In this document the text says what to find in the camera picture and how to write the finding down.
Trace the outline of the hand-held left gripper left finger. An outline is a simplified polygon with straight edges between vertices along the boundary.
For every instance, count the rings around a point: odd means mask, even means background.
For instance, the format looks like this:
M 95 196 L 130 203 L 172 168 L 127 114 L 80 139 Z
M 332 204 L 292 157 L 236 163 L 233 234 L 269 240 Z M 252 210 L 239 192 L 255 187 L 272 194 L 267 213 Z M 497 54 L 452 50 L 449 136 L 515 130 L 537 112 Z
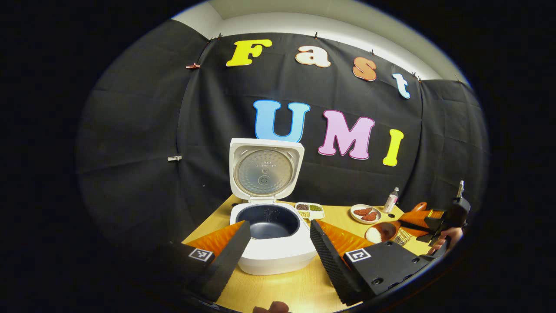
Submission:
M 172 295 L 215 302 L 251 238 L 250 223 L 243 220 L 187 243 L 166 244 L 146 260 L 150 278 Z

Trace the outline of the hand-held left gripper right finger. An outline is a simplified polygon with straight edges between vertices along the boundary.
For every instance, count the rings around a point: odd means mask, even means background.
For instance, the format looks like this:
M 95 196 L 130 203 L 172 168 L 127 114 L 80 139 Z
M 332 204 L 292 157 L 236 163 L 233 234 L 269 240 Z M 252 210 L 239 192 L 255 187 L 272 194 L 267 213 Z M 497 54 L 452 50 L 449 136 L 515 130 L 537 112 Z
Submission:
M 321 220 L 313 220 L 310 238 L 322 265 L 340 298 L 347 306 L 370 300 L 416 275 L 444 253 L 417 255 L 395 240 L 402 233 L 399 222 L 377 223 L 381 241 L 372 243 Z

